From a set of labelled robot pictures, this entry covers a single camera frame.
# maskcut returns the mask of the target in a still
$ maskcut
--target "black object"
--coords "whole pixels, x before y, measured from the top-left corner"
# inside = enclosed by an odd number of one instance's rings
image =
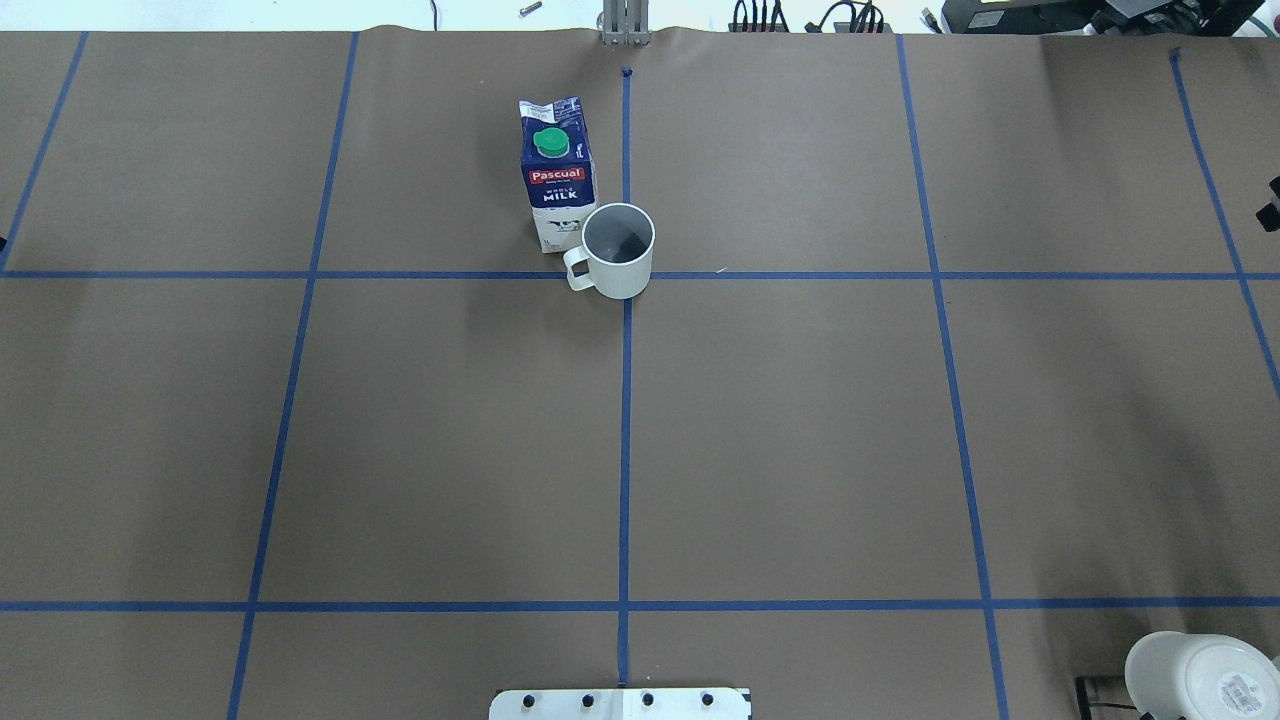
[[[836,31],[836,35],[847,35],[850,32],[854,32],[852,23],[831,23],[831,27],[832,27],[832,29]],[[861,32],[864,35],[868,33],[868,32],[891,33],[891,32],[893,32],[893,26],[891,26],[888,23],[884,23],[883,27],[881,27],[881,23],[876,23],[876,27],[873,29],[864,29]]]
[[[938,18],[933,17],[933,10],[928,8],[920,10],[920,22],[924,23],[924,27],[942,35],[942,26],[938,24]]]
[[[942,17],[955,33],[1044,35],[1092,23],[1106,35],[1229,37],[1261,6],[1262,0],[945,0]]]
[[[741,18],[739,18],[737,12],[742,10]],[[746,17],[746,0],[737,0],[733,4],[733,20],[728,24],[730,32],[791,32],[787,27],[787,17],[782,13],[782,0],[774,0],[773,14],[769,14],[769,1],[763,0],[763,4],[756,8],[754,0],[751,3],[751,17]]]
[[[1276,206],[1280,201],[1280,177],[1272,179],[1267,187],[1271,188],[1271,202],[1263,205],[1254,215],[1262,223],[1262,229],[1276,232],[1280,231],[1280,208]],[[4,250],[4,238],[0,238],[0,250]]]
[[[822,27],[827,24],[827,18],[836,8],[846,6],[849,8],[849,29],[846,32],[884,32],[884,13],[877,8],[872,0],[837,0],[836,4],[827,8],[827,12],[822,14],[822,19],[817,23],[805,23],[805,32],[822,32]]]
[[[942,17],[954,33],[1047,35],[1080,29],[1102,0],[945,0]]]
[[[1080,711],[1080,720],[1093,720],[1094,707],[1133,710],[1134,712],[1138,711],[1137,707],[1123,702],[1103,702],[1101,700],[1096,700],[1096,696],[1100,694],[1098,689],[1102,685],[1111,685],[1112,688],[1124,688],[1124,678],[1120,675],[1094,675],[1094,676],[1075,678],[1075,706]]]

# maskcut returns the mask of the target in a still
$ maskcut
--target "green bottle cap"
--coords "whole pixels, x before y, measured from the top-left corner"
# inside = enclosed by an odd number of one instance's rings
[[[534,147],[543,158],[568,155],[568,133],[559,128],[544,128],[534,133]]]

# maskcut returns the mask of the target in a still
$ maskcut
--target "white mug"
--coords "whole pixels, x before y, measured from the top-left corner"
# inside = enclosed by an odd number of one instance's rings
[[[1280,671],[1228,635],[1152,633],[1129,651],[1124,682],[1138,712],[1156,720],[1280,717]]]
[[[575,291],[595,287],[600,295],[626,300],[640,295],[653,272],[653,219],[627,202],[600,205],[582,223],[582,245],[564,252],[564,272]],[[573,265],[586,261],[586,274]]]

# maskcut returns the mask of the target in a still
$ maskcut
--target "grid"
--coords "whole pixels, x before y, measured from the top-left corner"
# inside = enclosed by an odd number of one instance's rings
[[[298,314],[297,334],[289,364],[287,387],[284,391],[284,405],[280,410],[279,428],[275,439],[275,450],[271,462],[270,478],[266,488],[265,503],[262,507],[261,527],[259,532],[255,553],[252,577],[250,580],[248,597],[243,602],[201,602],[201,601],[0,601],[0,611],[22,612],[216,612],[243,615],[243,630],[241,634],[237,665],[228,703],[228,717],[236,717],[239,710],[241,693],[244,683],[246,669],[251,661],[255,619],[259,614],[517,614],[517,612],[604,612],[617,616],[617,673],[618,683],[626,685],[632,680],[630,662],[630,615],[631,612],[753,612],[753,611],[795,611],[795,612],[859,612],[859,611],[950,611],[968,610],[982,611],[984,629],[989,652],[991,671],[993,678],[993,692],[1001,720],[1010,716],[1006,698],[1005,673],[1001,661],[1001,648],[997,635],[996,611],[1000,610],[1060,610],[1060,609],[1126,609],[1126,607],[1175,607],[1175,609],[1217,609],[1217,607],[1280,607],[1280,596],[1231,596],[1231,597],[1096,597],[1096,598],[1029,598],[1029,597],[997,597],[993,594],[987,566],[987,553],[983,541],[982,514],[979,509],[978,492],[974,487],[974,471],[969,456],[969,442],[965,428],[965,411],[961,401],[963,388],[957,379],[956,361],[952,350],[952,336],[948,323],[947,301],[945,296],[946,282],[963,281],[1211,281],[1236,283],[1248,310],[1249,320],[1257,336],[1258,351],[1262,355],[1266,369],[1270,374],[1272,389],[1280,398],[1280,374],[1267,341],[1266,331],[1258,313],[1251,283],[1280,281],[1280,273],[1248,273],[1244,270],[1240,254],[1236,249],[1231,231],[1226,222],[1226,214],[1219,197],[1213,176],[1210,170],[1199,135],[1197,132],[1190,100],[1183,79],[1181,54],[1178,49],[1170,53],[1170,73],[1176,95],[1184,114],[1188,137],[1193,147],[1196,159],[1203,173],[1204,187],[1207,190],[1216,220],[1221,229],[1222,241],[1230,255],[1234,272],[1228,273],[1201,273],[1201,272],[947,272],[940,266],[937,246],[934,241],[933,220],[929,208],[927,190],[927,173],[922,158],[919,133],[916,128],[915,110],[913,106],[911,81],[908,69],[906,47],[901,37],[896,38],[897,63],[900,70],[902,101],[908,120],[908,135],[914,164],[914,176],[918,191],[920,220],[923,237],[928,252],[928,272],[739,272],[727,270],[713,272],[655,272],[654,279],[659,282],[731,282],[731,281],[905,281],[928,282],[932,288],[934,310],[937,314],[937,329],[940,333],[942,360],[946,370],[946,382],[950,395],[950,409],[955,427],[955,442],[960,457],[964,493],[969,515],[969,529],[972,534],[973,552],[975,557],[975,573],[980,592],[979,598],[928,598],[928,600],[722,600],[722,601],[654,601],[632,600],[630,589],[630,516],[631,516],[631,404],[632,404],[632,346],[634,346],[634,304],[627,300],[622,304],[622,365],[620,372],[621,418],[620,418],[620,450],[618,459],[618,588],[617,600],[599,601],[494,601],[494,602],[397,602],[397,601],[355,601],[355,602],[276,602],[260,600],[262,573],[269,553],[271,523],[275,512],[276,495],[280,487],[280,474],[284,464],[285,447],[288,443],[289,427],[293,413],[293,401],[298,382],[300,368],[303,361],[307,328],[311,315],[311,305],[315,288],[319,281],[326,279],[404,279],[404,281],[561,281],[562,275],[553,272],[436,272],[436,270],[324,270],[321,269],[321,251],[325,238],[325,228],[329,214],[329,204],[333,193],[334,177],[339,168],[339,158],[343,140],[343,127],[347,105],[351,96],[352,79],[357,63],[360,33],[352,33],[347,54],[346,72],[342,82],[342,95],[338,101],[337,117],[333,128],[333,140],[328,159],[324,190],[320,200],[320,211],[315,225],[315,237],[311,247],[310,266],[307,270],[288,272],[257,272],[257,270],[9,270],[5,265],[13,247],[20,240],[22,220],[26,208],[37,190],[37,179],[46,151],[55,138],[55,132],[68,95],[73,90],[74,77],[79,67],[90,35],[81,33],[76,45],[70,65],[65,79],[49,118],[44,137],[32,164],[22,191],[20,200],[9,228],[10,245],[0,255],[0,278],[5,279],[59,279],[59,278],[93,278],[93,279],[298,279],[306,281],[302,297],[302,306]],[[643,82],[643,74],[634,73],[631,67],[623,67],[621,73],[621,102],[622,102],[622,199],[631,200],[631,94],[632,82]]]

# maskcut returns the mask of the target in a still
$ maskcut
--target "metal bracket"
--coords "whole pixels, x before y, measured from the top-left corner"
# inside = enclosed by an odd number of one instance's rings
[[[605,45],[649,45],[649,0],[604,0]]]
[[[489,720],[751,720],[745,688],[506,691]]]

